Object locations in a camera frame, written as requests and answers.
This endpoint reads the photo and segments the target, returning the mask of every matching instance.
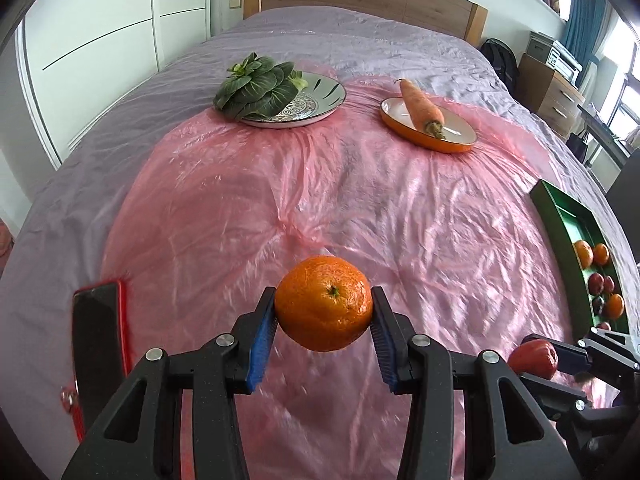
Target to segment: backpack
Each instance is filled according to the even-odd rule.
[[[498,79],[506,85],[509,94],[513,95],[520,72],[511,49],[500,40],[490,39],[484,42],[480,53],[489,60]]]

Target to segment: green tray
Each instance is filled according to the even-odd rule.
[[[542,179],[537,182],[529,195],[540,213],[560,267],[569,303],[574,339],[582,338],[592,326],[602,321],[607,321],[612,330],[628,334],[629,323],[626,311],[617,320],[594,316],[591,309],[593,296],[587,289],[589,276],[599,272],[603,276],[611,276],[616,283],[614,293],[622,295],[613,256],[604,267],[593,264],[589,269],[583,270],[575,254],[574,242],[578,240],[585,240],[591,247],[600,243],[606,244],[593,213],[577,200]],[[603,294],[605,301],[607,297],[608,294]]]

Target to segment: red apple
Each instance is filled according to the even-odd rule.
[[[507,364],[516,374],[529,374],[551,379],[558,370],[556,349],[544,339],[533,339],[518,346],[509,356]]]
[[[589,279],[587,280],[587,288],[589,289],[589,293],[594,296],[602,294],[604,289],[604,278],[602,277],[602,274],[594,272],[589,276]]]
[[[604,287],[604,291],[607,294],[611,294],[613,290],[616,288],[616,283],[613,281],[613,278],[611,276],[607,276],[604,279],[603,287]]]

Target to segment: printer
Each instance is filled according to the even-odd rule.
[[[527,54],[557,70],[562,77],[575,86],[582,66],[558,40],[542,34],[542,32],[532,32],[529,37]]]

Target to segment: orange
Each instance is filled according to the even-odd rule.
[[[583,269],[591,267],[591,264],[593,263],[593,251],[591,250],[591,246],[584,240],[578,240],[574,244],[574,249],[575,253],[578,255],[578,259],[580,260],[580,266]]]
[[[625,311],[625,300],[619,294],[612,294],[604,306],[604,313],[609,319],[618,319]]]
[[[282,279],[274,298],[278,323],[290,338],[315,352],[339,350],[369,327],[369,282],[336,256],[313,256]]]
[[[605,244],[597,244],[593,248],[593,261],[601,267],[609,263],[609,248]]]

